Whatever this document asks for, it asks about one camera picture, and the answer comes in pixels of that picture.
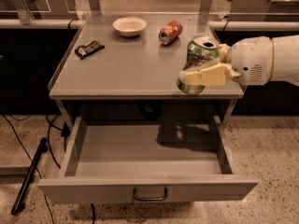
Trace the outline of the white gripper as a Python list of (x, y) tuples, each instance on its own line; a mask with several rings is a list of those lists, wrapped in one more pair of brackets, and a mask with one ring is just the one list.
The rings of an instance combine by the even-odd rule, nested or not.
[(181, 71), (178, 79), (190, 86), (221, 86), (232, 79), (243, 86), (262, 86), (269, 81), (273, 62), (269, 37), (245, 38), (231, 47), (219, 44), (218, 53), (221, 63), (189, 68)]

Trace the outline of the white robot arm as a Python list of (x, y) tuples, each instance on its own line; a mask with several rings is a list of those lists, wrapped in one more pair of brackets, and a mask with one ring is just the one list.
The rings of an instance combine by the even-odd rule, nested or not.
[(243, 86), (269, 81), (299, 83), (299, 37), (289, 35), (242, 39), (232, 46), (216, 45), (196, 37), (189, 51), (191, 62), (179, 73), (187, 86), (221, 86), (233, 80)]

